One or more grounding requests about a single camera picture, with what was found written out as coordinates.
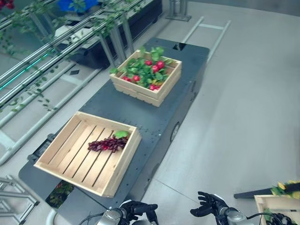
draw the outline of gray floor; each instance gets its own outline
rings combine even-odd
[[[151,37],[181,41],[202,15],[218,26],[232,20],[143,199],[159,205],[161,225],[215,224],[212,216],[189,214],[199,206],[199,190],[251,215],[254,200],[235,200],[233,193],[300,179],[300,18],[196,2],[189,2],[188,13],[189,22],[162,18],[135,42],[138,48]],[[187,43],[211,47],[217,35],[200,28]],[[27,155],[107,80],[108,70],[95,77],[1,167],[0,176],[16,177]],[[45,224],[49,211],[42,202],[26,224]],[[55,224],[68,223],[58,216]]]

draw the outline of yellow flower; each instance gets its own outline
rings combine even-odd
[[[278,182],[278,187],[285,190],[285,185],[283,183]]]
[[[292,193],[292,198],[300,199],[300,191],[294,191]]]

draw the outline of grape bunch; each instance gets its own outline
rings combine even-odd
[[[93,141],[89,143],[88,150],[92,151],[105,151],[111,150],[115,153],[118,150],[118,147],[124,148],[128,141],[127,137],[116,138],[114,135],[112,137],[106,138],[102,141]]]

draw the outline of dark gray platform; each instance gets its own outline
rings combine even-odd
[[[80,210],[81,219],[95,213],[94,203],[98,203],[97,212],[110,206],[119,206],[125,199],[141,200],[156,169],[161,163],[170,143],[176,124],[181,124],[189,107],[196,97],[202,82],[209,49],[180,45],[182,50],[175,50],[177,43],[152,38],[145,45],[146,49],[162,46],[164,56],[183,61],[182,75],[159,108],[115,90],[108,81],[80,111],[123,122],[139,128],[142,140],[125,173],[114,198],[103,198],[89,191],[75,188],[58,212],[70,223],[76,225],[80,220],[70,216],[72,210]],[[28,162],[19,173],[22,179],[40,197],[45,199],[59,179],[35,168]],[[87,202],[81,207],[83,196]]]

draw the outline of red radish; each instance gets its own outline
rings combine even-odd
[[[152,66],[152,71],[153,71],[153,73],[158,72],[159,71],[158,66],[157,65]]]
[[[138,75],[134,75],[133,79],[134,79],[135,82],[138,82],[140,80],[140,77]]]
[[[165,63],[164,63],[163,61],[158,61],[158,62],[156,63],[156,65],[158,66],[159,69],[162,69],[162,68],[165,67]]]
[[[5,6],[6,6],[7,8],[9,8],[9,9],[15,8],[15,6],[14,6],[13,3],[8,3],[8,4],[6,4]]]
[[[146,60],[146,61],[145,61],[145,64],[146,64],[147,66],[151,66],[153,63],[152,63],[151,60]]]
[[[151,84],[151,85],[149,86],[149,89],[150,89],[150,90],[155,90],[155,85],[154,85],[154,84]]]

